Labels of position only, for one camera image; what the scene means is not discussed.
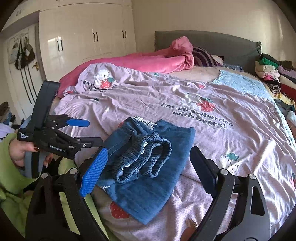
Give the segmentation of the left hand red nails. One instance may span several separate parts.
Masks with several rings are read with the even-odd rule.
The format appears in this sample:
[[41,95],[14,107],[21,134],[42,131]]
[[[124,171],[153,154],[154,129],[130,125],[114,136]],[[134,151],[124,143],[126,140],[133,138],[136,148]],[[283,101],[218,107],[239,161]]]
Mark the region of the left hand red nails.
[[17,167],[23,167],[25,165],[24,159],[25,159],[26,152],[36,153],[36,152],[39,152],[40,150],[41,149],[38,147],[35,147],[33,143],[22,142],[17,140],[16,138],[13,139],[9,144],[10,158]]

